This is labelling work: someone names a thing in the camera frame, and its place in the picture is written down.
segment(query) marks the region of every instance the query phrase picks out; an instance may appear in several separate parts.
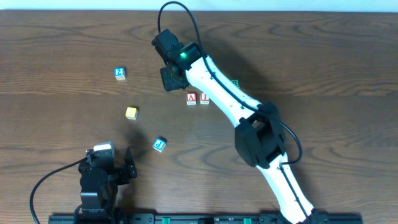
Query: tabletop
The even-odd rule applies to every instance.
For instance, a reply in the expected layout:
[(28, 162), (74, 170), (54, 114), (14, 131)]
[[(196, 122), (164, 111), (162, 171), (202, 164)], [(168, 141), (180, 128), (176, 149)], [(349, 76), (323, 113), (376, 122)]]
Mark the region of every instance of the tabletop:
[[(32, 223), (29, 195), (51, 170), (112, 141), (131, 146), (138, 177), (117, 205), (158, 213), (259, 213), (279, 204), (261, 173), (234, 148), (214, 103), (188, 106), (166, 92), (150, 42), (154, 11), (2, 11), (0, 20), (0, 222)], [(398, 222), (398, 14), (194, 12), (219, 69), (253, 98), (273, 102), (300, 138), (292, 167), (306, 197), (365, 223)], [(196, 41), (184, 12), (162, 29)], [(117, 81), (114, 68), (126, 68)], [(125, 117), (138, 108), (137, 120)], [(166, 138), (163, 152), (152, 148)], [(288, 155), (297, 148), (288, 137)], [(69, 168), (35, 194), (39, 219), (81, 204)]]

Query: yellow cube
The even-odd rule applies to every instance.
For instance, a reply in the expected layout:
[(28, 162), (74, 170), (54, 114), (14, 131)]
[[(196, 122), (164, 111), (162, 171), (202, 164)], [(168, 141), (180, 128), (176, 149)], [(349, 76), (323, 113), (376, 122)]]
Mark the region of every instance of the yellow cube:
[(126, 117), (128, 119), (137, 119), (138, 110), (137, 108), (130, 108), (128, 107), (126, 110)]

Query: cube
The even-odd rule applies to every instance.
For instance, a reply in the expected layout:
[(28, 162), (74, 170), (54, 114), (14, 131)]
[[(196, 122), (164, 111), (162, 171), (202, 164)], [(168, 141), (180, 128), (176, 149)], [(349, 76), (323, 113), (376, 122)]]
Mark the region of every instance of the cube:
[(152, 147), (156, 150), (158, 150), (159, 152), (162, 152), (163, 149), (166, 147), (166, 141), (164, 141), (163, 139), (157, 138), (154, 142), (154, 144), (152, 145)]
[(205, 93), (200, 93), (200, 104), (209, 104), (210, 99)]
[(114, 76), (116, 77), (117, 80), (125, 80), (126, 72), (124, 71), (124, 68), (115, 68)]
[(126, 117), (128, 119), (137, 119), (138, 110), (137, 108), (128, 107), (126, 110)]
[(196, 103), (197, 103), (197, 94), (187, 93), (187, 105), (196, 105)]
[(231, 82), (237, 87), (240, 88), (241, 85), (239, 84), (239, 80), (231, 80)]

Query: blue block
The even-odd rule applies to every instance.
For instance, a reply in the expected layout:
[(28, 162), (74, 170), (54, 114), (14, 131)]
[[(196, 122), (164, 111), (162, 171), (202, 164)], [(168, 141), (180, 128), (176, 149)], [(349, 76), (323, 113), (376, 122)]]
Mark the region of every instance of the blue block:
[(163, 149), (166, 147), (166, 142), (163, 139), (157, 138), (152, 147), (158, 150), (159, 152), (162, 152)]
[(114, 76), (116, 77), (117, 80), (125, 80), (126, 72), (124, 71), (124, 68), (115, 68)]

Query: white wall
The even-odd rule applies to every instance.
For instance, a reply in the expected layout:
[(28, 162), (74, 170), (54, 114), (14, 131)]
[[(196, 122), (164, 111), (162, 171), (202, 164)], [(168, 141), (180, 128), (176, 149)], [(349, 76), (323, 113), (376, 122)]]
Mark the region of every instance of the white wall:
[[(168, 0), (0, 0), (0, 9), (159, 10)], [(193, 11), (398, 12), (398, 0), (181, 0)], [(167, 6), (167, 10), (180, 10)]]

